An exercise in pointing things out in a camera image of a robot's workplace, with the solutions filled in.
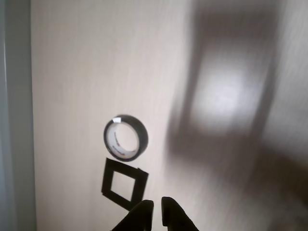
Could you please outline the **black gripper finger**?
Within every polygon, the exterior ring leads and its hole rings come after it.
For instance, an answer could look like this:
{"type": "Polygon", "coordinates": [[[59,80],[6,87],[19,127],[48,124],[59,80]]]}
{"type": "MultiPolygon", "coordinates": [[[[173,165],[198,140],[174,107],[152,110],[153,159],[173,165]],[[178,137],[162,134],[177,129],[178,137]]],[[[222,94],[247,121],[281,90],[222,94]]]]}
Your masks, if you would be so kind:
{"type": "Polygon", "coordinates": [[[112,229],[112,231],[151,231],[154,202],[143,200],[112,229]]]}
{"type": "Polygon", "coordinates": [[[168,231],[198,231],[182,207],[171,197],[162,197],[162,224],[168,231]]]}

